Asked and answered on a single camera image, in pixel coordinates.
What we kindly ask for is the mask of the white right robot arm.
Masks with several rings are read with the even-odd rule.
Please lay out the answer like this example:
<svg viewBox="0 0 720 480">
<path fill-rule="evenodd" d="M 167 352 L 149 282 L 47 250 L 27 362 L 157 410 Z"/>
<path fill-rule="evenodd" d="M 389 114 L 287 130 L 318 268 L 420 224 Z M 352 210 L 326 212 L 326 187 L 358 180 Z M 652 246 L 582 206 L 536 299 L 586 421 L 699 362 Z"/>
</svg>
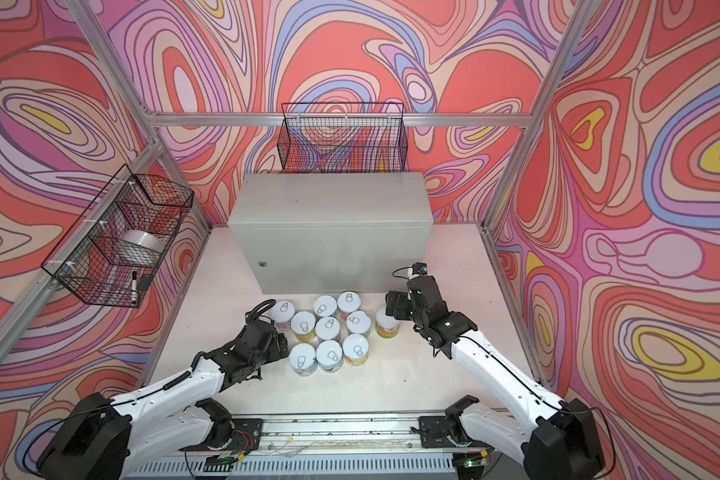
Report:
<svg viewBox="0 0 720 480">
<path fill-rule="evenodd" d="M 508 409 L 507 415 L 465 396 L 446 412 L 466 440 L 485 443 L 521 464 L 530 479 L 593 479 L 606 468 L 597 422 L 579 400 L 565 401 L 536 383 L 453 311 L 434 277 L 411 277 L 385 296 L 385 312 L 410 321 L 434 352 L 465 368 Z"/>
</svg>

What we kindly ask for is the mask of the brown label can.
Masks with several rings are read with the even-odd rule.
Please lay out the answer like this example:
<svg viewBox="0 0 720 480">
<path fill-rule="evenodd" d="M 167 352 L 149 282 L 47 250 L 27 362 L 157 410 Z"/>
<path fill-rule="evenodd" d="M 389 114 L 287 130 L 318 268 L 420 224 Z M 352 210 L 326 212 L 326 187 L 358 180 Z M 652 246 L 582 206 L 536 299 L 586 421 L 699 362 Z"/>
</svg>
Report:
<svg viewBox="0 0 720 480">
<path fill-rule="evenodd" d="M 335 373 L 343 365 L 343 349 L 336 340 L 322 341 L 316 348 L 316 361 L 326 373 Z"/>
<path fill-rule="evenodd" d="M 317 369 L 316 350 L 309 343 L 295 345 L 288 360 L 293 371 L 303 377 L 312 375 Z"/>
</svg>

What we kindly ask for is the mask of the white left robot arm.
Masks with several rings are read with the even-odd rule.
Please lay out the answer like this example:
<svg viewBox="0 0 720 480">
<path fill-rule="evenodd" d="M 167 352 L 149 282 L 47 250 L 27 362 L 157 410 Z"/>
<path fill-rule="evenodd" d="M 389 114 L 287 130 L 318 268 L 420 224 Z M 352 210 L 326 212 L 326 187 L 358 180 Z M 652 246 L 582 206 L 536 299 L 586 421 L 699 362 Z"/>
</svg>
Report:
<svg viewBox="0 0 720 480">
<path fill-rule="evenodd" d="M 214 395 L 257 378 L 262 366 L 287 358 L 287 338 L 255 320 L 223 346 L 198 353 L 177 374 L 112 398 L 82 399 L 40 454 L 44 479 L 123 479 L 167 454 L 232 441 L 231 413 Z"/>
</svg>

